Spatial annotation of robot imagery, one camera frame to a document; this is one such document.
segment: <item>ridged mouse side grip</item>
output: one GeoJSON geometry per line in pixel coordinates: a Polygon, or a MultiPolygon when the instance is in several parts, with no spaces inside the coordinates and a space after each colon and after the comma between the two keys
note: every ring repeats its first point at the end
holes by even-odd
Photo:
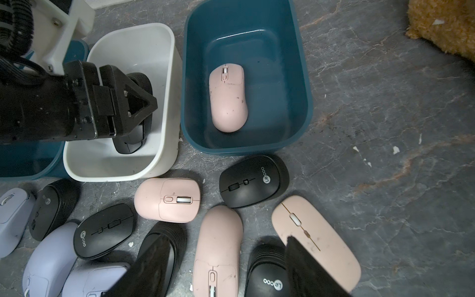
{"type": "Polygon", "coordinates": [[[186,249],[186,231],[180,224],[159,221],[148,232],[149,234],[163,234],[170,239],[175,250],[176,267],[178,268],[185,256],[186,249]]]}
{"type": "Polygon", "coordinates": [[[48,186],[54,188],[58,197],[61,197],[57,217],[51,228],[52,231],[66,222],[77,204],[79,193],[72,181],[67,179],[55,181],[48,186]]]}
{"type": "Polygon", "coordinates": [[[271,244],[257,246],[249,256],[247,274],[249,275],[255,266],[262,263],[272,263],[285,268],[285,249],[271,244]]]}

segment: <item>black mouse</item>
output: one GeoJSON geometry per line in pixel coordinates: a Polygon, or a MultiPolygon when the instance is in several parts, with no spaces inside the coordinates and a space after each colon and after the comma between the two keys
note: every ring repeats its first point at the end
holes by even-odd
{"type": "Polygon", "coordinates": [[[74,232],[74,252],[81,259],[100,258],[132,235],[135,215],[130,207],[117,204],[82,221],[74,232]]]}
{"type": "Polygon", "coordinates": [[[31,237],[42,241],[54,229],[63,225],[73,212],[79,196],[70,180],[50,183],[38,192],[33,211],[28,220],[31,237]]]}
{"type": "Polygon", "coordinates": [[[249,256],[245,297],[288,297],[285,249],[272,244],[257,246],[249,256]]]}
{"type": "Polygon", "coordinates": [[[230,208],[278,197],[288,186],[289,171],[275,155],[251,157],[227,168],[219,177],[221,197],[230,208]]]}
{"type": "MultiPolygon", "coordinates": [[[[152,84],[145,74],[133,72],[127,74],[127,77],[150,95],[153,95],[152,84]]],[[[142,100],[129,100],[128,103],[129,108],[132,109],[140,109],[144,107],[144,102],[142,100]]],[[[138,151],[145,144],[151,129],[152,115],[149,115],[143,121],[141,121],[140,124],[138,124],[129,134],[112,139],[115,150],[122,154],[130,154],[138,151]]]]}
{"type": "Polygon", "coordinates": [[[166,238],[168,241],[168,259],[164,259],[162,263],[166,265],[165,276],[163,282],[158,284],[161,288],[157,288],[159,294],[156,297],[165,297],[171,287],[176,274],[178,273],[181,261],[185,255],[186,249],[186,232],[180,224],[159,221],[152,227],[140,246],[137,260],[144,257],[146,251],[158,239],[166,238]]]}

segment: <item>slim pink mouse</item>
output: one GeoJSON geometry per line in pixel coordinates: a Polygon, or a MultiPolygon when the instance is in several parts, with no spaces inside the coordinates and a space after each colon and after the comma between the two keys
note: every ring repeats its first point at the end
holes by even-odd
{"type": "Polygon", "coordinates": [[[244,70],[238,64],[224,64],[209,75],[209,98],[214,126],[226,133],[241,129],[247,120],[244,70]]]}
{"type": "Polygon", "coordinates": [[[210,209],[201,223],[193,267],[195,297],[238,297],[241,218],[231,208],[210,209]]]}

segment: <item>screw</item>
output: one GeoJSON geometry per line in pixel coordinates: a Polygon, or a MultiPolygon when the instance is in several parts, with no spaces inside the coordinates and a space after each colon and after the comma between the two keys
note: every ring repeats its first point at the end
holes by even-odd
{"type": "Polygon", "coordinates": [[[56,27],[62,27],[63,26],[63,23],[58,20],[57,18],[52,18],[51,21],[53,22],[53,25],[55,25],[56,27]]]}

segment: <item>white plastic bin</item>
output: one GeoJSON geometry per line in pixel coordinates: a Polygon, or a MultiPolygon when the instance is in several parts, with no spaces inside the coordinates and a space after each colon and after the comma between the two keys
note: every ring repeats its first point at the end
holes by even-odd
{"type": "Polygon", "coordinates": [[[102,37],[87,58],[99,68],[144,73],[158,109],[145,145],[119,154],[110,138],[66,142],[67,173],[81,182],[119,182],[159,176],[175,163],[180,132],[181,58],[172,30],[160,23],[125,28],[102,37]]]}

